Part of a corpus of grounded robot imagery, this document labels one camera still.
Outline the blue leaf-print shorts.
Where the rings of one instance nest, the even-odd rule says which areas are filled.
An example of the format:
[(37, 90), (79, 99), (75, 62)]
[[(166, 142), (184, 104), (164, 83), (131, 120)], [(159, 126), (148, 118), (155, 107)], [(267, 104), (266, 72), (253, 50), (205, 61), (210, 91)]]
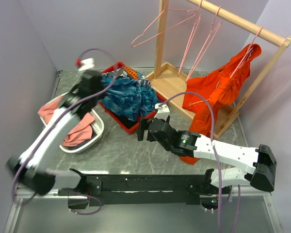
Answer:
[(123, 72), (107, 90), (107, 95), (101, 99), (101, 103), (111, 112), (136, 121), (137, 117), (149, 115), (154, 111), (155, 104), (161, 103), (148, 83), (147, 79), (138, 81)]

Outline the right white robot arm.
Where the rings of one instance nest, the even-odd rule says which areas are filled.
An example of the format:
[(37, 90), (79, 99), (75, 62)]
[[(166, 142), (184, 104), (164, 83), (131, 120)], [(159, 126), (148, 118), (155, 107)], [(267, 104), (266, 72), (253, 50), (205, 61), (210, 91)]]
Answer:
[(137, 130), (138, 141), (158, 142), (166, 151), (180, 158), (205, 158), (218, 160), (231, 168), (217, 168), (207, 172), (202, 182), (203, 189), (214, 193), (219, 187), (234, 185), (251, 185), (253, 188), (273, 192), (277, 160), (267, 145), (241, 147), (220, 142), (190, 131), (177, 131), (168, 120), (141, 119)]

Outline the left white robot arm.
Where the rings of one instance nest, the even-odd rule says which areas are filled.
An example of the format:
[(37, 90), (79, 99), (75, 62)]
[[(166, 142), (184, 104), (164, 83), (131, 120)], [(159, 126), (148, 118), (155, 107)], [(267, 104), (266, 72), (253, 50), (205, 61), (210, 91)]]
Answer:
[(70, 169), (48, 170), (48, 163), (68, 133), (80, 123), (97, 102), (105, 97), (102, 74), (86, 70), (79, 83), (67, 92), (53, 114), (53, 120), (44, 128), (33, 144), (19, 157), (11, 157), (6, 166), (14, 176), (13, 183), (21, 183), (41, 196), (54, 188), (69, 188), (74, 194), (87, 191), (86, 175)]

